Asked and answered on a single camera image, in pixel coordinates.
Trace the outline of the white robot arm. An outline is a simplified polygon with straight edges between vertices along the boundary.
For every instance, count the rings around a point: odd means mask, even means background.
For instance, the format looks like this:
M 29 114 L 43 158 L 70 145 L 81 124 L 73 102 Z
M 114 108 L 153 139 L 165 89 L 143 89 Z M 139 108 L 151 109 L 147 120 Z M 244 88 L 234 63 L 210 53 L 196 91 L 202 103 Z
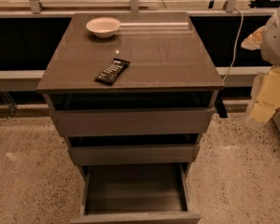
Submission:
M 260 50 L 261 59 L 272 65 L 259 73 L 252 85 L 251 101 L 245 112 L 245 125 L 251 129 L 264 126 L 280 108 L 280 7 L 264 26 L 241 44 L 244 49 Z

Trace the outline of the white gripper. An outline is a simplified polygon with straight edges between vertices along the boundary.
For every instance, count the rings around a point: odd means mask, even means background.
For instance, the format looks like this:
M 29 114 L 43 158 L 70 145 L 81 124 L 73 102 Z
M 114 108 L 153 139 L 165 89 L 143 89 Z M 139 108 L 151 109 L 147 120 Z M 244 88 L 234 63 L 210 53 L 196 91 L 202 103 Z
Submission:
M 243 49 L 260 49 L 265 27 L 261 26 L 241 43 Z M 258 101 L 273 107 L 280 107 L 280 67 L 272 69 L 264 76 Z M 250 103 L 245 111 L 245 125 L 250 129 L 258 129 L 267 124 L 276 110 L 266 105 Z

